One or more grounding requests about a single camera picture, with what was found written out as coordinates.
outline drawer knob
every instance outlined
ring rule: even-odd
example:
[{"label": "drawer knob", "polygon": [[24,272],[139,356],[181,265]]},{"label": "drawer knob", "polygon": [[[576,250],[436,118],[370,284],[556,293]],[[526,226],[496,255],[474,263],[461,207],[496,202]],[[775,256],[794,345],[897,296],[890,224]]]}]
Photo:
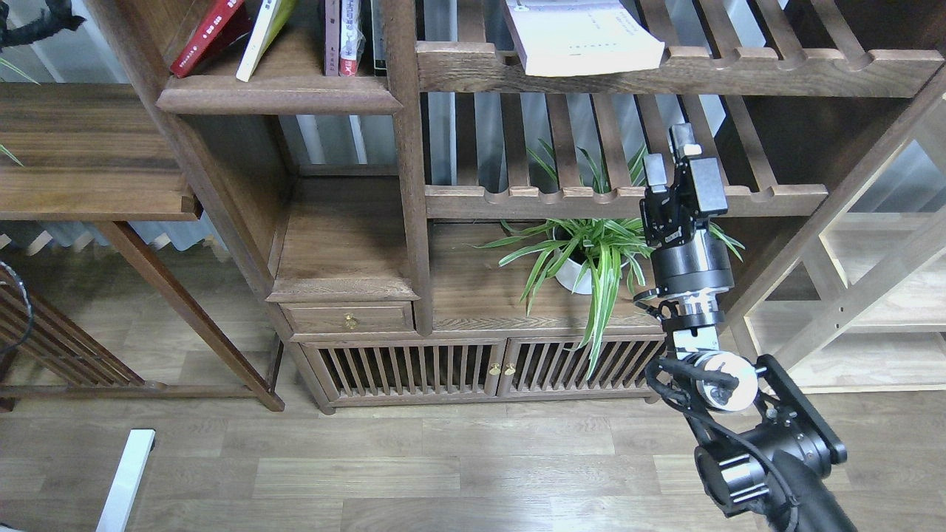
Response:
[{"label": "drawer knob", "polygon": [[352,314],[345,314],[345,328],[355,330],[358,327],[358,320]]}]

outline small drawer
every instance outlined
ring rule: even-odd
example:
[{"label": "small drawer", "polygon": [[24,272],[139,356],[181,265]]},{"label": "small drawer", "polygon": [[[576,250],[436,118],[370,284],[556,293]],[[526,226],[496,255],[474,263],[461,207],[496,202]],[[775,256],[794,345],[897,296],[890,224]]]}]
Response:
[{"label": "small drawer", "polygon": [[402,332],[413,330],[410,301],[283,303],[293,334]]}]

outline book spine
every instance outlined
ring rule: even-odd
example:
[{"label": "book spine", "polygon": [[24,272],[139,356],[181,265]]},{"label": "book spine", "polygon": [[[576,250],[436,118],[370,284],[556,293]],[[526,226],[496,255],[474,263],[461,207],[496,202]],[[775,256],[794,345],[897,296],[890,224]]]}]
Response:
[{"label": "book spine", "polygon": [[253,33],[250,34],[250,41],[246,45],[246,51],[243,52],[243,60],[240,61],[239,68],[236,71],[238,80],[249,81],[250,76],[253,75],[253,71],[259,64],[259,58],[263,56],[266,36],[281,2],[282,0],[263,0],[263,5],[259,7],[256,24],[253,25]]},{"label": "book spine", "polygon": [[171,64],[170,70],[174,76],[183,78],[194,70],[197,63],[203,59],[207,48],[217,39],[223,27],[226,27],[234,13],[243,6],[243,0],[217,0],[203,15],[203,20],[194,31],[194,35],[187,41],[181,55]]},{"label": "book spine", "polygon": [[359,49],[361,45],[361,2],[342,0],[342,41],[339,48],[339,75],[355,76],[358,73]]},{"label": "book spine", "polygon": [[340,0],[325,0],[325,75],[339,75],[339,44],[342,41]]}]

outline open book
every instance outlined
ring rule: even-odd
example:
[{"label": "open book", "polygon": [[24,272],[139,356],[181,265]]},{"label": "open book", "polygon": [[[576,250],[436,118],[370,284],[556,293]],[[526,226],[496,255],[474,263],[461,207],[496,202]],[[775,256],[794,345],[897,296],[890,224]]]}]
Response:
[{"label": "open book", "polygon": [[664,44],[618,0],[504,0],[529,76],[590,76],[660,66]]}]

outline red book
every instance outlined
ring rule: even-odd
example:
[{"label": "red book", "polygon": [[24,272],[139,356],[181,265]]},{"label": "red book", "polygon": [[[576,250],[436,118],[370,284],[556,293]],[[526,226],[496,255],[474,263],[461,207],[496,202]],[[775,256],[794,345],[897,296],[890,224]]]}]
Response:
[{"label": "red book", "polygon": [[243,0],[217,0],[171,64],[171,73],[178,78],[187,76],[201,60],[216,55],[252,30],[253,21]]}]

